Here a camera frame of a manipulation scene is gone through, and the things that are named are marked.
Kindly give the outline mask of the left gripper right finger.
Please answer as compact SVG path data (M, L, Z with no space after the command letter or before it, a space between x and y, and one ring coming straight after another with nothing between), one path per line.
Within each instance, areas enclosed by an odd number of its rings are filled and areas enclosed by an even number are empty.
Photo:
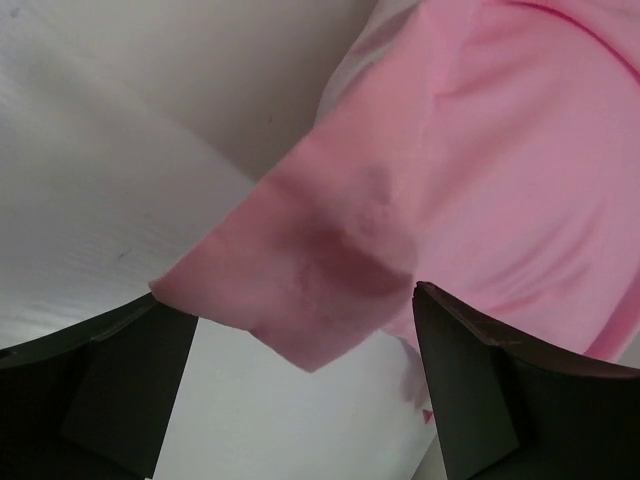
M635 479L639 373L495 320L434 284L413 294L451 479Z

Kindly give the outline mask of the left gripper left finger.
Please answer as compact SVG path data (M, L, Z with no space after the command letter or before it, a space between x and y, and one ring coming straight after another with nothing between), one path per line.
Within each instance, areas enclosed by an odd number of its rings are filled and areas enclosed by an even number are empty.
M2 478L152 478L197 322L145 295L2 349Z

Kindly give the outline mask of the pink satin pillowcase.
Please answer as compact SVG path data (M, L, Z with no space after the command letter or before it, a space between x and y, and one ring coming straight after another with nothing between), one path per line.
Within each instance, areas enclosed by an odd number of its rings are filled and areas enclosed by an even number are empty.
M151 290L315 371L428 281L564 349L639 329L639 5L422 1Z

